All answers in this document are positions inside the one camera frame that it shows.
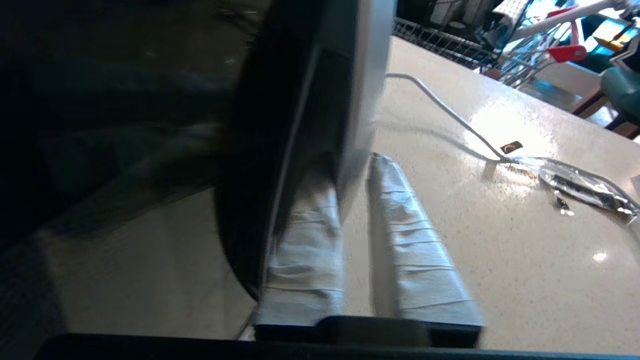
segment taped object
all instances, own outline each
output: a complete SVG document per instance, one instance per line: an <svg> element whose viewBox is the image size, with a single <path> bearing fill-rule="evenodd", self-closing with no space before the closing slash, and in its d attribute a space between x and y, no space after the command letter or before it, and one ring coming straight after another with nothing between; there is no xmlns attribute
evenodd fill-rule
<svg viewBox="0 0 640 360"><path fill-rule="evenodd" d="M256 325L313 326L344 314L344 241L335 187L310 172L269 256Z"/></svg>
<svg viewBox="0 0 640 360"><path fill-rule="evenodd" d="M367 185L375 315L483 326L400 166L373 154Z"/></svg>

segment black object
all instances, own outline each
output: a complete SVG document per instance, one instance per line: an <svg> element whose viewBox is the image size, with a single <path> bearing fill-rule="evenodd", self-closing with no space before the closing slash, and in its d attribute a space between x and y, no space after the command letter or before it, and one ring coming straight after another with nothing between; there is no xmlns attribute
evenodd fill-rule
<svg viewBox="0 0 640 360"><path fill-rule="evenodd" d="M221 240L259 297L271 242L312 163L335 181L344 219L373 139L395 3L273 1L243 67L216 190Z"/></svg>
<svg viewBox="0 0 640 360"><path fill-rule="evenodd" d="M109 335L66 335L49 341L37 360L638 360L638 356L478 349L263 343Z"/></svg>

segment wire basket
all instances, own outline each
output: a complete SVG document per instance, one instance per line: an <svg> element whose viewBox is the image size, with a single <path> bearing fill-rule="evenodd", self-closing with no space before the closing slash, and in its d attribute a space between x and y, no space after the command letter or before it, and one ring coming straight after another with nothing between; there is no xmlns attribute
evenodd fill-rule
<svg viewBox="0 0 640 360"><path fill-rule="evenodd" d="M504 0L494 13L499 13L514 19L517 28L522 21L527 6L532 0ZM396 17L394 19L393 35L423 47L453 62L470 69L480 69L481 72L490 69L497 63L502 49L494 49L490 44L480 40L480 37L463 38L444 31L421 26L414 22Z"/></svg>
<svg viewBox="0 0 640 360"><path fill-rule="evenodd" d="M500 51L399 17L394 19L393 34L470 69L492 67L500 57Z"/></svg>

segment white cable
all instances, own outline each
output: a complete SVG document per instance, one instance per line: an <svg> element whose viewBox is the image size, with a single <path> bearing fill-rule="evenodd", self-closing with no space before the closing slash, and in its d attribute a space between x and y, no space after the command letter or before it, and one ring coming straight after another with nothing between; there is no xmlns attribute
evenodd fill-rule
<svg viewBox="0 0 640 360"><path fill-rule="evenodd" d="M388 72L386 75L387 78L395 78L395 79L406 79L416 84L420 90L422 90L427 96L433 100L441 109L443 109L446 113L451 115L454 120L458 121L460 125L464 126L465 129L469 130L473 135L476 135L480 141L482 141L498 158L500 158L501 162L512 163L513 160L507 158L505 155L501 154L498 150L496 150L487 139L485 139L482 135L480 135L472 126L463 118L459 113L456 113L455 110L446 105L439 97L437 97L420 79L408 75L402 74L398 72Z"/></svg>
<svg viewBox="0 0 640 360"><path fill-rule="evenodd" d="M471 124L469 124L467 122L467 120L465 118L463 118L459 113L456 113L452 108L449 107L449 105L446 105L420 79L416 78L415 76L411 76L409 74L402 74L402 73L399 73L399 72L388 72L386 77L387 78L395 78L395 79L406 79L406 80L409 80L412 83L416 84L420 88L420 90L422 90L431 100L433 100L433 102L435 102L446 113L451 115L451 117L453 117L453 119L455 121L460 123L460 125L464 126L465 129L469 130L473 135L478 137L478 139L480 139L480 141L482 141L494 154L496 154L496 156L498 156L500 158L500 162L503 162L503 163L518 163L517 158L516 159L509 158L509 157L501 154L498 150L496 150L489 143L489 141L487 141L487 139L485 139L482 135L480 135L471 126ZM560 164L560 165L562 165L564 167L575 168L578 171L581 171L586 176L591 176L591 177L594 177L594 178L600 180L603 183L607 183L609 186L614 188L618 193L624 195L624 197L629 202L631 202L631 204L633 204L633 206L635 206L636 209L640 209L640 204L638 204L631 196L629 196L624 190L622 190L618 185L616 185L616 183L614 183L613 181L609 180L608 178L606 178L604 176L601 176L601 175L598 175L598 174L594 174L592 172L588 172L588 171L583 170L583 169L581 169L579 167L575 167L573 165L570 165L570 164L567 164L567 163L564 163L562 161L555 160L555 159L552 159L552 158L544 158L544 157L537 157L537 156L531 157L531 158L532 159L537 159L537 160L544 160L544 161L553 162L553 163L556 163L556 164Z"/></svg>

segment red handle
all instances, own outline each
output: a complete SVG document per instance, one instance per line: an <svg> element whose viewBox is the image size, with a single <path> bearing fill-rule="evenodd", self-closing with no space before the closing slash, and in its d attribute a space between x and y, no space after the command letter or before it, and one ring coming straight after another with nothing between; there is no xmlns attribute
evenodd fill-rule
<svg viewBox="0 0 640 360"><path fill-rule="evenodd" d="M547 49L555 61L564 63L566 61L582 61L587 58L587 49L582 45L556 46Z"/></svg>
<svg viewBox="0 0 640 360"><path fill-rule="evenodd" d="M566 13L567 11L569 11L569 10L573 10L573 9L575 9L575 8L577 8L577 7L578 7L578 6L576 5L576 6L571 6L570 8L564 8L564 9L554 10L554 11L549 12L549 13L547 14L547 18L554 17L554 16L556 16L556 15L560 15L560 14L562 14L562 13Z"/></svg>

